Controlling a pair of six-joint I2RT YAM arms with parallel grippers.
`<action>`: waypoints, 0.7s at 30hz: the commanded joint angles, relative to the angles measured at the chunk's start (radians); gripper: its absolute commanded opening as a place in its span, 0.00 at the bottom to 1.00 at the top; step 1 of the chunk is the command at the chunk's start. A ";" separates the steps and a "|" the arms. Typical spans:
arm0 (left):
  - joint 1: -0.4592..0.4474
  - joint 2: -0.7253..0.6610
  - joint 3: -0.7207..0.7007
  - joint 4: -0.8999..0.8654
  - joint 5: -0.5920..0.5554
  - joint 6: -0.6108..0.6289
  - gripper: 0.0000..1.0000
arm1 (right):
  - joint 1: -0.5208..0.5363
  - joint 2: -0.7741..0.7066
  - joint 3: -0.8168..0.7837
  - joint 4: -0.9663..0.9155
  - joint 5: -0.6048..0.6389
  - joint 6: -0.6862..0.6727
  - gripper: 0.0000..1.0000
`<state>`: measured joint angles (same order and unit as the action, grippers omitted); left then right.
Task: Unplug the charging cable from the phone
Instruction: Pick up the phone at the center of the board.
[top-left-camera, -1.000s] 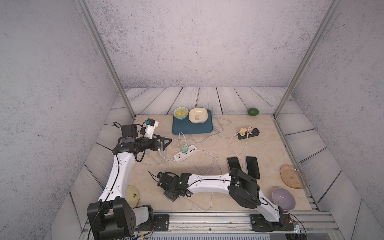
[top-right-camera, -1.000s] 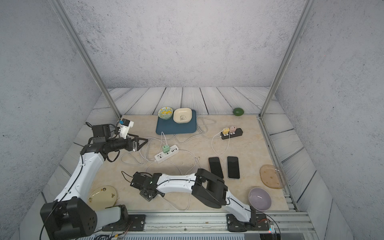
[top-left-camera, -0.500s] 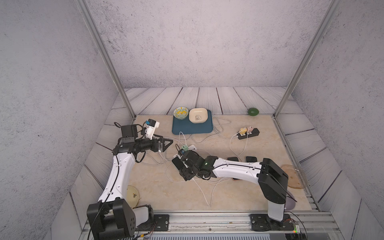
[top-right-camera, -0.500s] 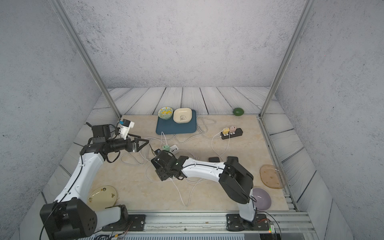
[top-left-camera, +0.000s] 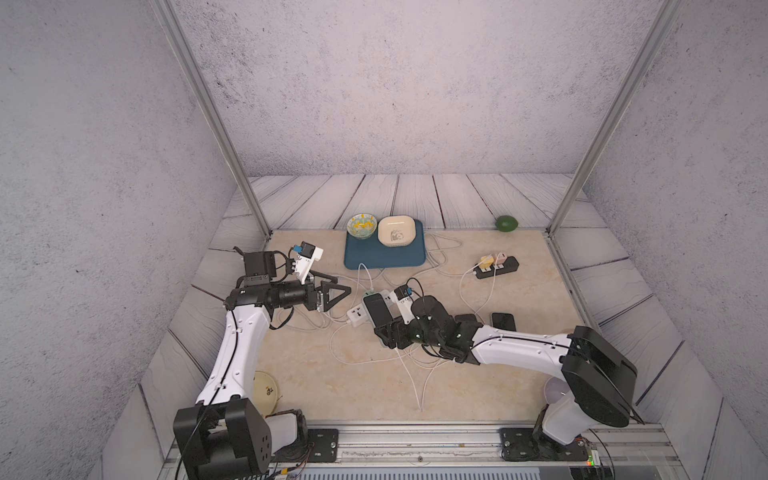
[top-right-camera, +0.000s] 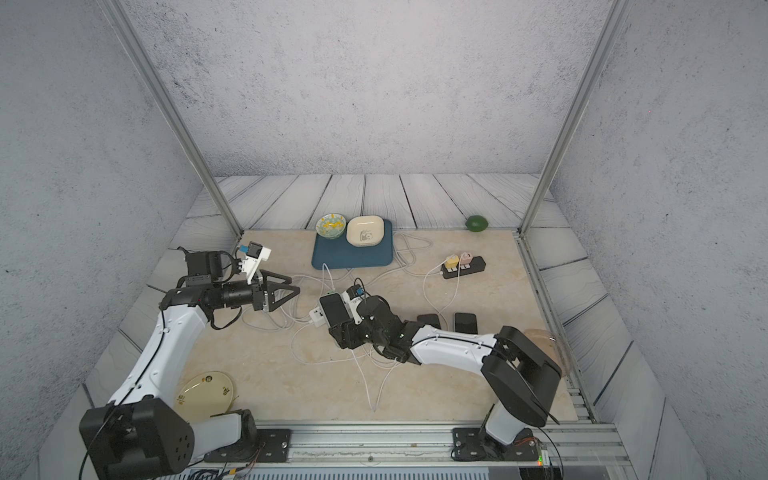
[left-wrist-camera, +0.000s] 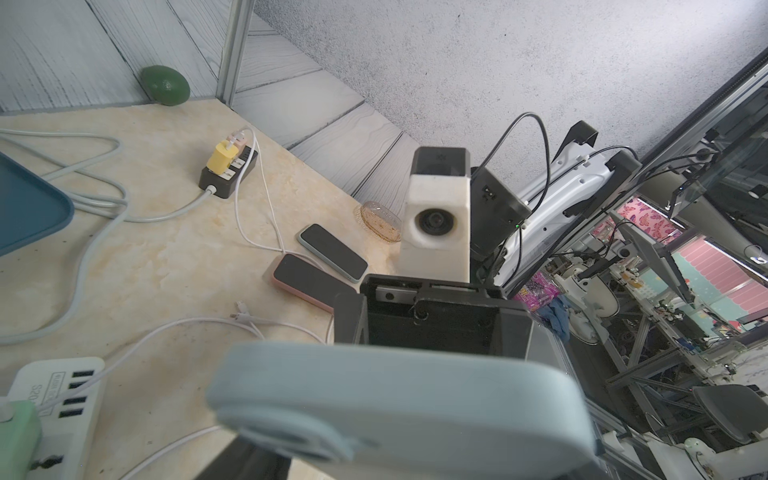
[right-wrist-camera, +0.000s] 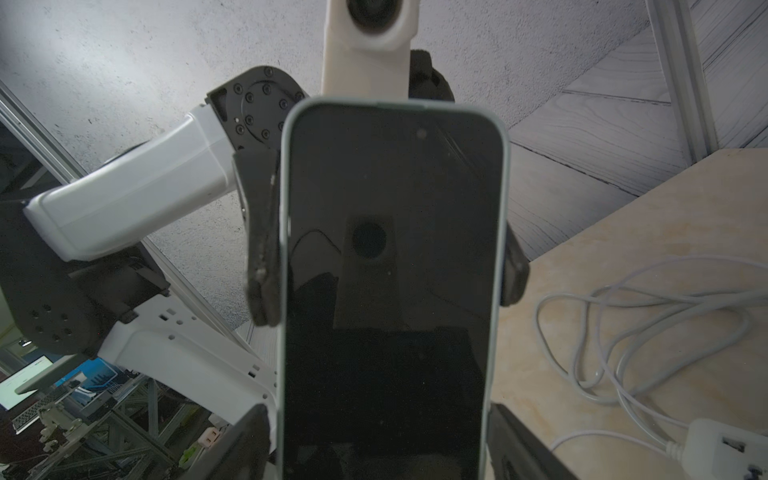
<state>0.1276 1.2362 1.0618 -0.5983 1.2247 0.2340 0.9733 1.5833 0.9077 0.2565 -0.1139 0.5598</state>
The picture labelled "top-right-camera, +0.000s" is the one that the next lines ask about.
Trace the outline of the white black-screen phone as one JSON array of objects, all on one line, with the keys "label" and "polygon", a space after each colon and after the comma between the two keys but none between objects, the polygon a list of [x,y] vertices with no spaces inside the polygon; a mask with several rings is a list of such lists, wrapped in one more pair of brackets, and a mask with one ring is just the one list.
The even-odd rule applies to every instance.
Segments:
[{"label": "white black-screen phone", "polygon": [[351,317],[349,311],[338,293],[329,293],[319,299],[319,305],[330,328],[348,322]]}]

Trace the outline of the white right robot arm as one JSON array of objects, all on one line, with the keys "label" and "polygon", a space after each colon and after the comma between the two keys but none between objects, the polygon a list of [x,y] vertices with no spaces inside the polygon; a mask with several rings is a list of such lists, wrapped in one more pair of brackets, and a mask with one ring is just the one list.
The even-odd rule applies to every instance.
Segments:
[{"label": "white right robot arm", "polygon": [[395,315],[381,296],[330,293],[319,300],[328,331],[342,349],[369,344],[398,363],[442,365],[483,377],[497,397],[483,424],[485,435],[509,446],[526,429],[553,419],[562,370],[520,330],[504,326],[496,334],[447,331]]}]

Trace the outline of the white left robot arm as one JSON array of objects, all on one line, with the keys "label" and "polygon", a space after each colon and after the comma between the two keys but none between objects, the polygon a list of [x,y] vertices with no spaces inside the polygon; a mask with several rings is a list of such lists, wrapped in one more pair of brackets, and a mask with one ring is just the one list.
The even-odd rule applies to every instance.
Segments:
[{"label": "white left robot arm", "polygon": [[252,413],[236,410],[190,423],[173,408],[176,386],[198,337],[218,330],[221,309],[272,312],[297,297],[291,277],[261,269],[270,250],[242,247],[184,253],[187,273],[159,304],[154,331],[126,380],[106,405],[88,410],[79,424],[82,462],[100,479],[154,479],[179,474],[200,460],[251,463],[268,441]]}]

